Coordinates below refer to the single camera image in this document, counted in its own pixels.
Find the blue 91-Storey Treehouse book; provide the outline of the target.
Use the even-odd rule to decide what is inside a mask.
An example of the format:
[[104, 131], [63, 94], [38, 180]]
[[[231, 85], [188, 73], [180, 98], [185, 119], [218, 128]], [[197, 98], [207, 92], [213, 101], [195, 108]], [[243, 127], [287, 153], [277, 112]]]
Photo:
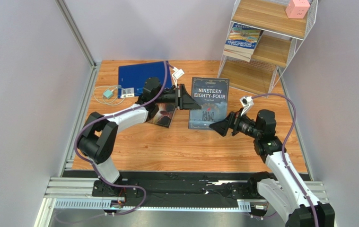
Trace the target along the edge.
[[263, 30], [234, 23], [225, 44], [256, 49], [262, 35]]

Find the Three Days To See book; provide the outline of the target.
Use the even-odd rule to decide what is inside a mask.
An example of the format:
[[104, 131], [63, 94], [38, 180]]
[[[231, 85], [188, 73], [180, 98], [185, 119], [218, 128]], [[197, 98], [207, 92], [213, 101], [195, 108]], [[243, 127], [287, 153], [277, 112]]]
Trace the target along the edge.
[[173, 103], [158, 103], [157, 104], [159, 111], [156, 115], [147, 121], [147, 123], [151, 123], [157, 126], [169, 128], [171, 125], [171, 121], [176, 112], [176, 106]]

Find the orange 78-Storey Treehouse book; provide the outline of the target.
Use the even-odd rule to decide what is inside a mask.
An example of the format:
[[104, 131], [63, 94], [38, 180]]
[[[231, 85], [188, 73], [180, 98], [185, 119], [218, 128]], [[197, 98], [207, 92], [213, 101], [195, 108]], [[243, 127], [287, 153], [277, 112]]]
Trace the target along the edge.
[[223, 50], [223, 55], [227, 56], [227, 57], [231, 57], [231, 58], [235, 58], [238, 60], [242, 60], [242, 61], [246, 61], [246, 62], [250, 62], [252, 55], [248, 54], [248, 53], [242, 53], [242, 52], [236, 52], [236, 51], [231, 51], [231, 50]]

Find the Nineteen Eighty-Four book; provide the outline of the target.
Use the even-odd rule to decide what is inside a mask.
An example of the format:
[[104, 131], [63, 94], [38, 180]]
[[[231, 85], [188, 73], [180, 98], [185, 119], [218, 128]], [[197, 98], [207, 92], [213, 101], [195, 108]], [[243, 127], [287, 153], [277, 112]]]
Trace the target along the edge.
[[210, 130], [210, 124], [226, 118], [229, 79], [193, 77], [191, 91], [201, 109], [189, 111], [188, 129]]

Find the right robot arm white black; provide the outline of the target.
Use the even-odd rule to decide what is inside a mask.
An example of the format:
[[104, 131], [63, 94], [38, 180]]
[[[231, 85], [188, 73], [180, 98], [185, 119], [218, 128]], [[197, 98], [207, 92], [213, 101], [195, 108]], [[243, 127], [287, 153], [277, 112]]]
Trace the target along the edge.
[[254, 149], [276, 177], [258, 173], [253, 179], [255, 193], [264, 197], [283, 219], [287, 227], [333, 227], [335, 211], [331, 204], [323, 203], [315, 196], [294, 168], [284, 143], [276, 136], [276, 120], [273, 111], [263, 109], [255, 120], [241, 111], [230, 112], [222, 121], [209, 125], [226, 136], [239, 132], [254, 139]]

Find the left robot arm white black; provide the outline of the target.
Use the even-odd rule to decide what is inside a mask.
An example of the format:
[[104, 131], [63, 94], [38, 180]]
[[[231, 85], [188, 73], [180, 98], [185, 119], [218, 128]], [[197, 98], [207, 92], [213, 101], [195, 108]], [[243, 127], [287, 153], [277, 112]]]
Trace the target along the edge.
[[134, 125], [151, 120], [159, 112], [159, 103], [173, 103], [180, 110], [201, 108], [186, 91], [183, 84], [165, 88], [157, 77], [148, 78], [137, 102], [121, 111], [109, 114], [93, 112], [78, 133], [74, 150], [81, 159], [89, 162], [99, 179], [112, 189], [121, 174], [111, 158], [118, 133]]

